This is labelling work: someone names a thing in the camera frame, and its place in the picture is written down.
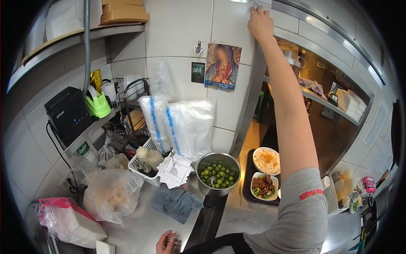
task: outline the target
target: white bowl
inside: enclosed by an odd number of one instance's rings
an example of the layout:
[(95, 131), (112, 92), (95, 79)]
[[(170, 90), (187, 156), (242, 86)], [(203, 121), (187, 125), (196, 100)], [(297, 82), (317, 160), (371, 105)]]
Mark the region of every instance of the white bowl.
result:
[(259, 197), (255, 196), (254, 193), (253, 193), (253, 180), (254, 180), (254, 178), (258, 178), (259, 176), (265, 177), (265, 174), (264, 174), (264, 173), (261, 173), (261, 172), (255, 172), (255, 173), (254, 173), (253, 178), (251, 179), (251, 187), (250, 187), (250, 188), (251, 188), (251, 194), (252, 194), (254, 197), (256, 197), (257, 199), (259, 199), (259, 200), (263, 200), (263, 201), (272, 201), (272, 200), (275, 200), (275, 199), (278, 197), (278, 186), (279, 186), (278, 178), (276, 178), (276, 177), (274, 177), (274, 176), (270, 176), (271, 179), (272, 179), (272, 183), (273, 183), (273, 185), (275, 186), (275, 193), (274, 193), (274, 194), (271, 194), (271, 196), (269, 196), (268, 199), (265, 199), (265, 198), (259, 198)]
[(257, 170), (258, 170), (259, 172), (262, 172), (262, 173), (267, 174), (267, 175), (270, 175), (270, 176), (277, 176), (277, 175), (279, 175), (280, 172), (277, 173), (277, 174), (268, 174), (268, 173), (265, 173), (264, 171), (262, 171), (262, 170), (259, 169), (259, 167), (258, 167), (257, 164), (255, 163), (254, 156), (255, 156), (255, 154), (256, 154), (258, 151), (262, 151), (262, 150), (267, 150), (267, 151), (270, 151), (270, 152), (274, 152), (274, 153), (276, 153), (276, 154), (279, 155), (279, 153), (278, 153), (277, 151), (275, 151), (275, 150), (273, 150), (272, 148), (269, 148), (269, 147), (260, 147), (260, 148), (255, 149), (255, 151), (254, 151), (254, 153), (253, 153), (253, 161), (254, 161), (254, 165), (255, 165), (255, 167), (257, 168)]

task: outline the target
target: bowl of rice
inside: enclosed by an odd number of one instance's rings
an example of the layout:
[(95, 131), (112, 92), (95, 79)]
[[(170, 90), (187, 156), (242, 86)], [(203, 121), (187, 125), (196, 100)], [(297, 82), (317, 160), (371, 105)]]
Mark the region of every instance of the bowl of rice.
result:
[(268, 147), (260, 147), (253, 153), (254, 165), (259, 172), (276, 176), (281, 173), (279, 153)]

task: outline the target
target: metal shelf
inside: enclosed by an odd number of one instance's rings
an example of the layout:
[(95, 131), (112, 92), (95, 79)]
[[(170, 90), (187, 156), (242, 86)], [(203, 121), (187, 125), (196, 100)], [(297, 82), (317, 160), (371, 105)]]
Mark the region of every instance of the metal shelf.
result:
[[(144, 24), (98, 26), (90, 30), (90, 39), (94, 41), (105, 38), (106, 58), (107, 62), (111, 63), (132, 40), (144, 32), (144, 29)], [(13, 73), (9, 80), (7, 92), (19, 79), (41, 62), (83, 43), (83, 29), (44, 43), (25, 59), (23, 65)]]
[[(263, 80), (267, 83), (269, 83), (269, 77), (264, 76)], [(334, 112), (339, 113), (341, 116), (345, 117), (348, 121), (352, 122), (353, 124), (355, 124), (356, 126), (359, 126), (360, 123), (355, 120), (354, 118), (352, 118), (351, 116), (349, 116), (345, 111), (343, 111), (340, 107), (336, 107), (333, 104), (329, 103), (327, 100), (323, 99), (320, 95), (315, 94), (314, 92), (312, 92), (311, 90), (307, 89), (306, 87), (299, 85), (300, 89), (302, 90), (302, 95), (304, 97), (307, 97), (309, 99), (314, 100), (315, 102), (320, 103), (323, 106), (326, 106), (327, 108), (333, 110)]]
[(98, 121), (92, 123), (80, 136), (78, 136), (75, 141), (72, 142), (66, 149), (65, 154), (70, 158), (74, 152), (87, 140), (90, 138), (93, 133), (95, 133), (98, 129), (100, 129), (105, 123), (107, 123), (110, 119), (112, 119), (116, 115), (117, 109), (112, 108), (110, 114), (107, 116), (100, 118)]

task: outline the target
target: cardboard box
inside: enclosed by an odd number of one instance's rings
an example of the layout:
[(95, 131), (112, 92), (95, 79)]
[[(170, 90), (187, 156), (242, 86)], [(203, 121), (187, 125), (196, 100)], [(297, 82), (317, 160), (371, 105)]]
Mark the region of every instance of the cardboard box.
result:
[(114, 10), (129, 10), (138, 13), (145, 12), (145, 7), (134, 4), (117, 4), (117, 3), (103, 5), (103, 14)]
[(101, 0), (101, 4), (134, 4), (134, 5), (143, 5), (143, 0)]
[(103, 14), (100, 18), (102, 25), (121, 23), (147, 22), (149, 14), (146, 12), (134, 12), (129, 10), (112, 10)]

